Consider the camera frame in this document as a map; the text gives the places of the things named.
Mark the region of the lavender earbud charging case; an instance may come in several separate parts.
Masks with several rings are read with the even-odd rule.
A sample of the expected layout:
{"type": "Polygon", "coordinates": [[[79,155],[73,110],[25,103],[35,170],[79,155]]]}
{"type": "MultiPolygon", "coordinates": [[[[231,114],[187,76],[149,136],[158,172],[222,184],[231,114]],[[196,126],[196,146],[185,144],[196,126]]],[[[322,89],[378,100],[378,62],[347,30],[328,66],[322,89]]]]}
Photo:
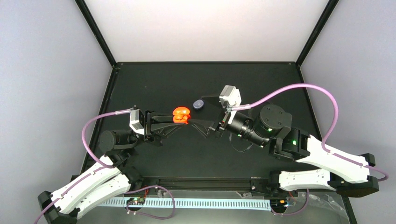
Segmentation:
{"type": "Polygon", "coordinates": [[[201,100],[201,99],[198,99],[198,100],[196,100],[196,101],[193,103],[193,108],[194,108],[195,110],[200,110],[201,108],[203,108],[203,106],[204,106],[204,101],[201,100]]]}

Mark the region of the orange round case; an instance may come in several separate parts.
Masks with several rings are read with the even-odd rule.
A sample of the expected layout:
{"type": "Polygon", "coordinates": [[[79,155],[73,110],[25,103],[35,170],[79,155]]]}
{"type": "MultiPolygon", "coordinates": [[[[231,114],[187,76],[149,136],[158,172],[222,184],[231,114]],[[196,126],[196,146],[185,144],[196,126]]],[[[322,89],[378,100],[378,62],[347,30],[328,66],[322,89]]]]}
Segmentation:
{"type": "Polygon", "coordinates": [[[180,106],[180,107],[177,107],[177,108],[175,108],[174,110],[173,110],[173,112],[172,112],[172,115],[174,116],[173,117],[173,122],[174,123],[182,123],[182,124],[188,124],[188,120],[187,121],[183,121],[182,120],[182,116],[183,115],[186,115],[186,114],[189,114],[190,115],[190,110],[187,108],[187,107],[184,107],[184,106],[180,106]]]}

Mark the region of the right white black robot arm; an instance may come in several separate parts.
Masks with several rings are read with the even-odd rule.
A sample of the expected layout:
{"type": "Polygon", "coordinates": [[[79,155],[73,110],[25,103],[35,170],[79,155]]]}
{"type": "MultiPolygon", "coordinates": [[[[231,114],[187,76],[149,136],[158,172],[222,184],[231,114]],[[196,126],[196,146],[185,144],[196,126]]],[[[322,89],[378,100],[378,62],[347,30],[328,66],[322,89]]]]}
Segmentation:
{"type": "Polygon", "coordinates": [[[292,116],[281,107],[265,105],[255,118],[241,112],[227,112],[239,99],[215,100],[202,97],[192,106],[202,110],[205,103],[221,109],[220,121],[212,122],[205,133],[229,131],[251,145],[267,148],[269,155],[280,160],[313,165],[306,171],[271,171],[266,189],[271,195],[299,189],[325,189],[347,197],[360,198],[379,191],[379,180],[370,175],[375,164],[372,154],[352,155],[325,145],[316,137],[291,126],[292,116]]]}

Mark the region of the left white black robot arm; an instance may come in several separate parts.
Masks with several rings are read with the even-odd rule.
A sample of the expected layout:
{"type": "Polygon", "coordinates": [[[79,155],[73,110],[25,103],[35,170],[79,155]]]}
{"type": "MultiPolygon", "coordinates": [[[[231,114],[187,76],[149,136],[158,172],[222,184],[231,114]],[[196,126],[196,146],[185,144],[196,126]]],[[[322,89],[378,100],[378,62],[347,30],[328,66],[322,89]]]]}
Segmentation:
{"type": "Polygon", "coordinates": [[[134,107],[98,115],[101,119],[128,114],[129,129],[103,132],[100,143],[105,154],[101,157],[90,149],[83,130],[83,145],[95,163],[60,189],[42,192],[38,196],[39,218],[45,218],[49,224],[75,224],[87,212],[115,196],[157,189],[158,185],[145,186],[143,177],[132,165],[135,148],[142,143],[160,144],[163,138],[188,124],[190,113],[186,107],[176,108],[171,115],[142,113],[134,107]]]}

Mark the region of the left circuit board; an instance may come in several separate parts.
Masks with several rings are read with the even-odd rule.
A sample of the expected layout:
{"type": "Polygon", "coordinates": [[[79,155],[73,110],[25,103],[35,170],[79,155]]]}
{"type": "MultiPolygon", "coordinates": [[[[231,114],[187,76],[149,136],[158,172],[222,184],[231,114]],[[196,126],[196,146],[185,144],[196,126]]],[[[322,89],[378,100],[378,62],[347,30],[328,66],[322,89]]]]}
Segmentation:
{"type": "Polygon", "coordinates": [[[144,197],[132,197],[127,200],[127,206],[143,206],[145,204],[144,197]]]}

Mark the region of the circuit board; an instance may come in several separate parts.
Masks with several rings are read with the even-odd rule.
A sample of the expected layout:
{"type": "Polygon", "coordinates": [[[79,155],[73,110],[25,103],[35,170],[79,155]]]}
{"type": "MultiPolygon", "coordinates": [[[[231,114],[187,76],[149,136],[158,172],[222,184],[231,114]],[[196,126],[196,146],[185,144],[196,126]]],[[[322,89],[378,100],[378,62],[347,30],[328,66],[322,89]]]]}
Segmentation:
{"type": "Polygon", "coordinates": [[[132,197],[127,200],[127,206],[143,206],[145,204],[144,197],[132,197]]]}
{"type": "Polygon", "coordinates": [[[289,207],[289,206],[294,206],[295,202],[294,201],[288,201],[288,200],[271,200],[270,201],[271,207],[279,208],[279,207],[289,207]]]}

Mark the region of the right circuit board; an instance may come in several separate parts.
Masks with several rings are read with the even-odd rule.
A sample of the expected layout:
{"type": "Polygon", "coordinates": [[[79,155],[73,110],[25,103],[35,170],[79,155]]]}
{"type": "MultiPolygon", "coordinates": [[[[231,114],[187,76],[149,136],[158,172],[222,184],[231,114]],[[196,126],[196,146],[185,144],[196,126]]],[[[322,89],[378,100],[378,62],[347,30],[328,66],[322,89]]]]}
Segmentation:
{"type": "Polygon", "coordinates": [[[288,200],[271,200],[270,201],[271,207],[279,208],[279,207],[289,207],[289,206],[294,206],[295,202],[294,201],[288,201],[288,200]]]}

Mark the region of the clear plastic sheet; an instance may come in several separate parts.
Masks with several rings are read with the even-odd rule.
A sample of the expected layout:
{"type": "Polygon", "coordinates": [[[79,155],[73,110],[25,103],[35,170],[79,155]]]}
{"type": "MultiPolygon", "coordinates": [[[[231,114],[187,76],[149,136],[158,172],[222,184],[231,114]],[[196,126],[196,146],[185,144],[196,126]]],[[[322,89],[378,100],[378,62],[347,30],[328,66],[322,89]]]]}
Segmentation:
{"type": "Polygon", "coordinates": [[[227,199],[238,201],[245,204],[230,206],[231,209],[241,208],[243,210],[253,210],[255,208],[274,211],[280,216],[286,216],[291,213],[301,213],[305,210],[320,208],[331,211],[341,217],[348,218],[347,211],[343,205],[341,196],[335,192],[325,192],[311,189],[309,193],[306,190],[293,191],[286,193],[284,196],[265,196],[259,192],[238,192],[238,191],[203,191],[203,190],[172,190],[167,193],[165,190],[154,189],[150,191],[150,196],[158,198],[174,197],[176,206],[186,207],[187,204],[181,204],[181,199],[227,199]]]}

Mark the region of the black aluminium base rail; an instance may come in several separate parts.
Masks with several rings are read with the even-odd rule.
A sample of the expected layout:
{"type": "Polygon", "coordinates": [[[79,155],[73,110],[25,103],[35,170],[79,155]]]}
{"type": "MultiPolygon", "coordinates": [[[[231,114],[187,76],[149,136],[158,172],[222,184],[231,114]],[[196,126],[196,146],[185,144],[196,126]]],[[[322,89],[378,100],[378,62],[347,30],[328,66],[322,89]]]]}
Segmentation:
{"type": "Polygon", "coordinates": [[[250,191],[267,190],[274,186],[267,178],[189,178],[144,177],[143,186],[159,185],[169,190],[250,191]]]}

